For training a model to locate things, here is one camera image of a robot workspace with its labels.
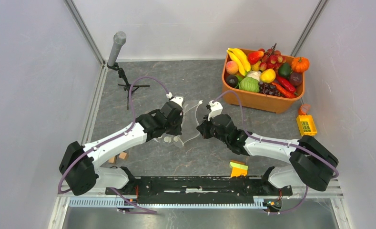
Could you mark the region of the clear dotted zip top bag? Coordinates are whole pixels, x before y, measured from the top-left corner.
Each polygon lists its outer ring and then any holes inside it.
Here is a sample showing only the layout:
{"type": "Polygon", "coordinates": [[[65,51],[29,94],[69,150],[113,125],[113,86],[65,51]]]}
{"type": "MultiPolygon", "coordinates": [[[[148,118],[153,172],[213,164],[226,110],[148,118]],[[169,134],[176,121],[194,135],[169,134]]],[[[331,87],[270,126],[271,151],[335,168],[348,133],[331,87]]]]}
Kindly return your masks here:
{"type": "Polygon", "coordinates": [[[161,137],[156,138],[155,141],[163,146],[175,145],[176,147],[182,148],[186,145],[188,141],[200,135],[199,131],[196,129],[199,125],[197,119],[197,110],[199,106],[203,103],[202,100],[190,100],[183,103],[183,120],[182,120],[182,134],[178,136],[173,136],[169,134],[163,134],[161,137]]]}

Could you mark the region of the dark purple grape bunch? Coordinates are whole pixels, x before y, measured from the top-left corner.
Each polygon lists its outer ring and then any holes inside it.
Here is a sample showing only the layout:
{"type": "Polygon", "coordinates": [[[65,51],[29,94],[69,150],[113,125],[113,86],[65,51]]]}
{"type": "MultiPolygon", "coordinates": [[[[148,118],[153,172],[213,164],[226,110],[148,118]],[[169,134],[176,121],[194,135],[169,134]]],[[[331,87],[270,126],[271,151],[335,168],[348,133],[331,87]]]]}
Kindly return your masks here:
{"type": "Polygon", "coordinates": [[[281,97],[282,94],[279,92],[277,87],[271,83],[259,82],[260,93],[265,95],[281,97]]]}

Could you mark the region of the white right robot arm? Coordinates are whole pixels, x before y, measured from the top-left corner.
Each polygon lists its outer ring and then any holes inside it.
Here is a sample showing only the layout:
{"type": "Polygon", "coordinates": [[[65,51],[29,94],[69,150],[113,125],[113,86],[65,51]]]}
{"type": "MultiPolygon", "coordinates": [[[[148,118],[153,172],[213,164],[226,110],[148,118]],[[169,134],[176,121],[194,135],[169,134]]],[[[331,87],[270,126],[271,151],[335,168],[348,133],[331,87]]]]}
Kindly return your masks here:
{"type": "Polygon", "coordinates": [[[286,162],[285,167],[273,166],[265,172],[261,189],[268,195],[294,185],[324,192],[331,179],[338,177],[338,159],[313,136],[289,140],[263,137],[237,128],[227,114],[206,116],[196,129],[204,139],[214,137],[237,155],[263,156],[286,162]]]}

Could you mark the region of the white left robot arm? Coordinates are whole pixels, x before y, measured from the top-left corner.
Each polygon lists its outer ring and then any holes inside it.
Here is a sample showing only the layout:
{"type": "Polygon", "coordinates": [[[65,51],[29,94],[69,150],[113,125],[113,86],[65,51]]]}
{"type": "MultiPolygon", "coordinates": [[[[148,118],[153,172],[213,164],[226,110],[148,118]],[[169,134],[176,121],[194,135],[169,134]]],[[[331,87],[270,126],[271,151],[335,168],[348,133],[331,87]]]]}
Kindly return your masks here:
{"type": "Polygon", "coordinates": [[[100,140],[81,145],[78,141],[67,146],[59,171],[62,178],[58,192],[83,195],[93,187],[113,187],[123,194],[135,190],[135,181],[125,169],[102,168],[113,156],[137,145],[144,144],[164,134],[182,133],[184,99],[177,96],[167,101],[161,109],[142,114],[124,129],[100,140]]]}

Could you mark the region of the orange plastic bin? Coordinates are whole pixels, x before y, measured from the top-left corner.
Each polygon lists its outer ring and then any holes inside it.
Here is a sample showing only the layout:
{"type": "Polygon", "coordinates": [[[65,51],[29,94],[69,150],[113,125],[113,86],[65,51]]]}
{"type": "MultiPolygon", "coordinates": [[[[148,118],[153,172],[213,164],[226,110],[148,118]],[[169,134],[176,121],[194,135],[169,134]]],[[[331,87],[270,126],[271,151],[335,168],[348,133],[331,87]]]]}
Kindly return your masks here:
{"type": "Polygon", "coordinates": [[[223,72],[221,75],[222,92],[232,90],[237,95],[234,95],[233,93],[227,93],[223,95],[224,101],[228,104],[238,105],[239,102],[241,102],[243,107],[249,107],[280,114],[288,110],[295,102],[299,101],[305,94],[305,74],[303,74],[302,84],[296,88],[296,98],[277,97],[232,88],[225,82],[225,79],[228,77],[226,66],[227,62],[230,60],[231,59],[229,55],[226,55],[223,72]]]}

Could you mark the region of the green toy cabbage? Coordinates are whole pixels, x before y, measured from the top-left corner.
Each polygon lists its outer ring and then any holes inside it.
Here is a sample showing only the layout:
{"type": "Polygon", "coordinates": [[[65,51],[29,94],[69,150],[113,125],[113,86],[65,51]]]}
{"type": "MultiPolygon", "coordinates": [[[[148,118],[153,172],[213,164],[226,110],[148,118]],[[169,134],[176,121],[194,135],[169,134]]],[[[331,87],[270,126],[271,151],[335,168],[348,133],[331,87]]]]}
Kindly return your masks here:
{"type": "Polygon", "coordinates": [[[251,77],[245,77],[239,83],[239,89],[248,92],[258,93],[260,92],[259,81],[251,77]]]}

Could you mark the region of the tan wooden cube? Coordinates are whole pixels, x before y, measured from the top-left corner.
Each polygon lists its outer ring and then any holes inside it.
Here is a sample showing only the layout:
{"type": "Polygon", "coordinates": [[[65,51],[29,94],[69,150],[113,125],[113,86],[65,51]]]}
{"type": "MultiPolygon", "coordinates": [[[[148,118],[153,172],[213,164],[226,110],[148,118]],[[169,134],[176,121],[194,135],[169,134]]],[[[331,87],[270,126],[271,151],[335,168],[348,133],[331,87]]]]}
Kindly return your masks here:
{"type": "Polygon", "coordinates": [[[129,157],[129,154],[126,153],[126,152],[121,152],[119,155],[118,155],[118,158],[121,159],[121,160],[127,160],[129,157]]]}
{"type": "Polygon", "coordinates": [[[110,164],[116,164],[117,162],[117,156],[113,156],[108,160],[108,163],[110,164]]]}

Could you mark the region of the white toy cauliflower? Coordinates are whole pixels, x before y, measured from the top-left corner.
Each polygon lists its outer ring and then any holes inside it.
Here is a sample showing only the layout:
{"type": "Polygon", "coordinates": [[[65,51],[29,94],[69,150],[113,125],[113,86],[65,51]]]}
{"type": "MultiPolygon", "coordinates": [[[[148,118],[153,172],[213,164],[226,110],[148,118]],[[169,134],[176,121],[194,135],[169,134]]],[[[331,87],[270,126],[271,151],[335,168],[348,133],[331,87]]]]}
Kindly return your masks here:
{"type": "Polygon", "coordinates": [[[253,78],[257,81],[260,81],[261,80],[261,74],[262,74],[261,71],[249,71],[246,76],[253,78]]]}

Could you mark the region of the yellow banana bunch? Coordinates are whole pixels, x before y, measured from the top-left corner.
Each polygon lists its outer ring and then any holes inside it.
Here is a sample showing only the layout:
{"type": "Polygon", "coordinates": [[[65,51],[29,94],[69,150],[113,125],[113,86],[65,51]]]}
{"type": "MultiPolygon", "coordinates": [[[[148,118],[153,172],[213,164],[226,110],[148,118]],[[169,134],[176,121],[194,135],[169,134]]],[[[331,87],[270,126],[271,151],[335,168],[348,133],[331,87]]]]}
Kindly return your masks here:
{"type": "Polygon", "coordinates": [[[251,71],[251,65],[247,59],[247,55],[239,48],[228,48],[226,52],[230,59],[238,65],[239,73],[242,76],[247,76],[251,71]]]}

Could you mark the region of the yellow toy lemon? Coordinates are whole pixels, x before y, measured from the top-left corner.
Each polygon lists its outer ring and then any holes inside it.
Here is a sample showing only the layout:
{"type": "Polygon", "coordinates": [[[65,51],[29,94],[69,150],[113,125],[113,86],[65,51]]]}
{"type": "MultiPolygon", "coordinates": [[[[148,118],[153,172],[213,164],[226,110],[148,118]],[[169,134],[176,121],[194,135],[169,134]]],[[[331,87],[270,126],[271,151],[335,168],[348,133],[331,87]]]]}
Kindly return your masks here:
{"type": "Polygon", "coordinates": [[[261,73],[260,80],[264,83],[271,83],[275,80],[276,73],[273,69],[267,69],[261,73]]]}

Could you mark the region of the red toy chili pepper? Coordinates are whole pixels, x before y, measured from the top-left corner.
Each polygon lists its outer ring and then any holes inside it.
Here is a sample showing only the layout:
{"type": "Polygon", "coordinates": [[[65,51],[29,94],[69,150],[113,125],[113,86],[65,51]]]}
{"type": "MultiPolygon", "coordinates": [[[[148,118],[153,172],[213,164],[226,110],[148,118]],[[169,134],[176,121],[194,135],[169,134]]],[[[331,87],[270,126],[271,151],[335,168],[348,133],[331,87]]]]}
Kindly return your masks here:
{"type": "Polygon", "coordinates": [[[285,78],[277,75],[276,80],[283,86],[288,92],[295,94],[296,88],[285,78]]]}

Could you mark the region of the red grape bunch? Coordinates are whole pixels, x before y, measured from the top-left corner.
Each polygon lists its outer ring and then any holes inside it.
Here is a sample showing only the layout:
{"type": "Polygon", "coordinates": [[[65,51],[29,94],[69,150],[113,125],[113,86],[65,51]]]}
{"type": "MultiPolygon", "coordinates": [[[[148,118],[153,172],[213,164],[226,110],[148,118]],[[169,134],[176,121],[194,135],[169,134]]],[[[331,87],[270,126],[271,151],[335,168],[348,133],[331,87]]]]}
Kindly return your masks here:
{"type": "Polygon", "coordinates": [[[264,56],[261,58],[261,63],[259,65],[259,70],[264,72],[266,70],[272,69],[275,72],[286,63],[286,58],[281,54],[279,50],[276,49],[277,44],[275,43],[271,48],[266,50],[264,56]]]}

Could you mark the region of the small orange toy piece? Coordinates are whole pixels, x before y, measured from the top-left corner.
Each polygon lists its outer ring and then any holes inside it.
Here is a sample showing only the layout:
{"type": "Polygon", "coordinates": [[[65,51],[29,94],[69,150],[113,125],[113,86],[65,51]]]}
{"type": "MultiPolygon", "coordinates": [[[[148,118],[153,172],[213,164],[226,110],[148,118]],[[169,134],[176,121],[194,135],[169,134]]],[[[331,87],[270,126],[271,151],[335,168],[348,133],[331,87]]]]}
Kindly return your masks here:
{"type": "Polygon", "coordinates": [[[298,109],[298,114],[299,115],[307,115],[307,113],[309,112],[310,108],[311,108],[311,105],[309,105],[309,104],[303,104],[298,109]]]}

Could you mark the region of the orange toy pumpkin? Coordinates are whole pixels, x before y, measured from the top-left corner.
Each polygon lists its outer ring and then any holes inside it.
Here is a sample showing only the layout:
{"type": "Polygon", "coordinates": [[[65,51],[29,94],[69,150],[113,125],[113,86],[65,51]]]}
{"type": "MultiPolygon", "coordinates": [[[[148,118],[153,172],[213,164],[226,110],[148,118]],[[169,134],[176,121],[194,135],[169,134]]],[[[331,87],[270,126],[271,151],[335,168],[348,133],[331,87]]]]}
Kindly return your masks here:
{"type": "Polygon", "coordinates": [[[291,68],[293,72],[296,72],[296,73],[304,73],[305,71],[308,70],[309,66],[310,66],[310,62],[305,57],[294,58],[291,62],[291,68]]]}

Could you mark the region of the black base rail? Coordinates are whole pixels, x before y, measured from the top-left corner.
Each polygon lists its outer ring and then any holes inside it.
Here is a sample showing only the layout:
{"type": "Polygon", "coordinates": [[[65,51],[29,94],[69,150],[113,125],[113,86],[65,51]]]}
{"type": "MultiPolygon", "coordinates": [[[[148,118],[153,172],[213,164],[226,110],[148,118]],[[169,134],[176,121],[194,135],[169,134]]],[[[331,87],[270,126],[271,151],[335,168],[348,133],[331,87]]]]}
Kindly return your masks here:
{"type": "Polygon", "coordinates": [[[249,204],[254,197],[291,196],[291,186],[276,188],[260,177],[142,176],[118,190],[139,204],[249,204]]]}

